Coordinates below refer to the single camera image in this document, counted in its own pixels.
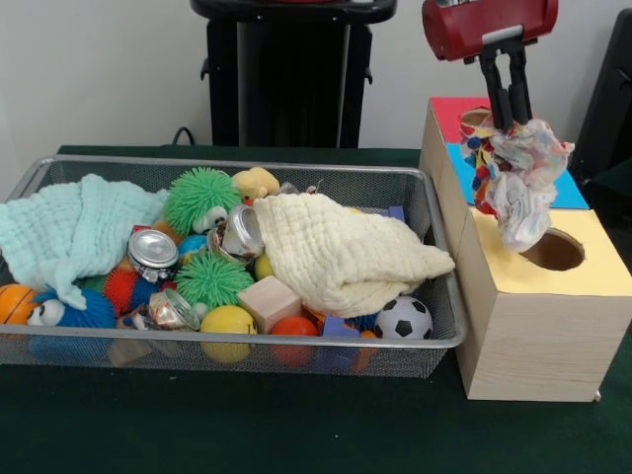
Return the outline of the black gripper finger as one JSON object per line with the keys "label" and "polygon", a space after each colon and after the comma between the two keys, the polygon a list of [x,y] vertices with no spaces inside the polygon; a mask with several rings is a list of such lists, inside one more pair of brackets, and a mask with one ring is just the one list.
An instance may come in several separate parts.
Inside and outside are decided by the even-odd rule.
{"label": "black gripper finger", "polygon": [[494,49],[484,49],[479,56],[482,74],[486,81],[488,97],[496,129],[510,129],[514,125],[509,91],[504,88]]}
{"label": "black gripper finger", "polygon": [[532,110],[525,71],[524,45],[522,43],[514,45],[509,52],[509,57],[511,75],[509,93],[513,119],[518,123],[528,123],[532,119]]}

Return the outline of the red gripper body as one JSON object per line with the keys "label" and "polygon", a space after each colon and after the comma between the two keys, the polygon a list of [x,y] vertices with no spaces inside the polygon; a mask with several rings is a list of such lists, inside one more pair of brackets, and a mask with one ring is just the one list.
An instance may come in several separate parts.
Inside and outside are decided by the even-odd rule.
{"label": "red gripper body", "polygon": [[552,32],[558,13],[557,0],[426,1],[422,24],[434,56],[455,61],[505,40],[533,42]]}

